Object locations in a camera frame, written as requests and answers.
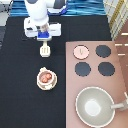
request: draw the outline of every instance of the small white cup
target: small white cup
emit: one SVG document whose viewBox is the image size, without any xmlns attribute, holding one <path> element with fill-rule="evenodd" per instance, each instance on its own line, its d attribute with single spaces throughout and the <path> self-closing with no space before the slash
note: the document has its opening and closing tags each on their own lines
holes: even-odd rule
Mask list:
<svg viewBox="0 0 128 128">
<path fill-rule="evenodd" d="M 50 73 L 52 75 L 52 78 L 48 80 L 47 83 L 43 83 L 41 81 L 41 77 L 46 73 Z M 56 83 L 57 83 L 57 76 L 54 72 L 47 70 L 45 67 L 40 69 L 40 72 L 37 75 L 37 85 L 39 86 L 39 88 L 41 88 L 42 90 L 50 90 L 55 87 Z"/>
</svg>

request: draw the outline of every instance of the bowl rim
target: bowl rim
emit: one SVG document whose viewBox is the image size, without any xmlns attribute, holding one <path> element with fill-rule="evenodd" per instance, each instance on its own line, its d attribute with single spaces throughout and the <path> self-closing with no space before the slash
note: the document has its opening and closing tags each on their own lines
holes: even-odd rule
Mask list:
<svg viewBox="0 0 128 128">
<path fill-rule="evenodd" d="M 79 111 L 78 111 L 78 108 L 77 108 L 78 98 L 79 98 L 79 96 L 80 96 L 85 90 L 88 90 L 88 89 L 98 89 L 98 90 L 103 91 L 104 93 L 106 93 L 106 94 L 108 95 L 108 97 L 109 97 L 110 100 L 112 101 L 112 104 L 114 104 L 114 101 L 113 101 L 112 97 L 111 97 L 110 94 L 109 94 L 107 91 L 105 91 L 104 89 L 102 89 L 102 88 L 100 88 L 100 87 L 94 87 L 94 86 L 92 86 L 92 87 L 86 87 L 86 88 L 82 89 L 82 90 L 78 93 L 78 95 L 77 95 L 77 97 L 76 97 L 75 108 L 76 108 L 77 115 L 79 116 L 79 118 L 80 118 L 85 124 L 87 124 L 87 125 L 90 126 L 90 127 L 96 127 L 96 128 L 105 127 L 105 126 L 107 126 L 108 124 L 110 124 L 111 121 L 114 119 L 115 110 L 113 110 L 113 113 L 112 113 L 112 116 L 111 116 L 110 120 L 109 120 L 106 124 L 103 124 L 103 125 L 91 125 L 91 124 L 89 124 L 88 122 L 86 122 L 86 121 L 81 117 L 81 115 L 79 114 Z"/>
</svg>

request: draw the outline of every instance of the blue floor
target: blue floor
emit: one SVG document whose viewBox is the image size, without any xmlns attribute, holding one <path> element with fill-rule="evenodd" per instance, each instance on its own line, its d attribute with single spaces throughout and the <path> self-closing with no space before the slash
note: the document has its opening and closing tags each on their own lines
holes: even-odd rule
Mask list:
<svg viewBox="0 0 128 128">
<path fill-rule="evenodd" d="M 64 16 L 106 15 L 103 0 L 68 0 L 68 10 Z M 10 16 L 28 16 L 24 0 L 14 0 Z"/>
</svg>

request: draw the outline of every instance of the cable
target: cable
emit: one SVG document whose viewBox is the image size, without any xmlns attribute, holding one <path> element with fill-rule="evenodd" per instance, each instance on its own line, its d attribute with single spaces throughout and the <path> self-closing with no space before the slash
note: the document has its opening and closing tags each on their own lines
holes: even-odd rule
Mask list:
<svg viewBox="0 0 128 128">
<path fill-rule="evenodd" d="M 11 9 L 10 9 L 10 6 L 11 6 L 11 4 L 12 4 L 13 1 L 14 1 L 14 0 L 11 0 L 10 3 L 9 3 L 8 9 L 7 9 L 8 15 L 9 15 L 9 11 L 11 10 Z"/>
<path fill-rule="evenodd" d="M 4 6 L 4 9 L 5 9 L 4 11 L 1 11 L 0 13 L 2 13 L 2 12 L 7 12 L 7 14 L 9 15 L 10 6 L 11 6 L 11 3 L 12 3 L 12 2 L 13 2 L 13 0 L 10 1 L 9 6 L 8 6 L 8 8 L 6 9 L 5 4 L 3 4 L 3 2 L 0 1 L 0 3 Z"/>
<path fill-rule="evenodd" d="M 5 7 L 5 4 L 3 4 L 3 2 L 0 1 L 0 3 L 4 6 L 4 11 L 1 11 L 1 12 L 5 12 L 6 11 L 6 7 Z"/>
</svg>

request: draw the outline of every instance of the small object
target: small object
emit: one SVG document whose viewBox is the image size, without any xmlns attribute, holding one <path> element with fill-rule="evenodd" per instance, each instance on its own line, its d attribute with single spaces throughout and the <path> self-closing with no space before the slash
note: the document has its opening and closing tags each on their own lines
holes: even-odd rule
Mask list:
<svg viewBox="0 0 128 128">
<path fill-rule="evenodd" d="M 89 55 L 89 50 L 87 47 L 85 47 L 83 45 L 79 45 L 79 46 L 75 47 L 74 56 L 77 59 L 83 60 L 83 59 L 87 58 L 88 55 Z"/>
<path fill-rule="evenodd" d="M 46 77 L 48 80 L 50 80 L 50 79 L 52 78 L 52 75 L 51 75 L 50 73 L 47 73 L 47 74 L 45 75 L 45 77 Z"/>
<path fill-rule="evenodd" d="M 115 68 L 110 62 L 100 63 L 98 70 L 103 76 L 112 76 L 115 73 Z"/>
<path fill-rule="evenodd" d="M 51 90 L 57 83 L 57 76 L 54 72 L 45 67 L 40 69 L 37 75 L 37 85 L 42 90 Z"/>
<path fill-rule="evenodd" d="M 82 76 L 82 77 L 87 76 L 89 75 L 90 71 L 91 71 L 91 68 L 89 64 L 86 62 L 79 62 L 75 66 L 75 72 L 79 76 Z"/>
<path fill-rule="evenodd" d="M 49 57 L 51 54 L 50 47 L 47 45 L 47 41 L 43 42 L 43 46 L 40 47 L 40 55 L 42 57 Z"/>
<path fill-rule="evenodd" d="M 48 82 L 48 79 L 46 78 L 46 75 L 44 75 L 44 76 L 41 77 L 41 81 L 43 83 L 47 83 Z"/>
<path fill-rule="evenodd" d="M 111 55 L 111 49 L 106 45 L 99 45 L 96 48 L 96 54 L 102 58 L 106 58 Z"/>
</svg>

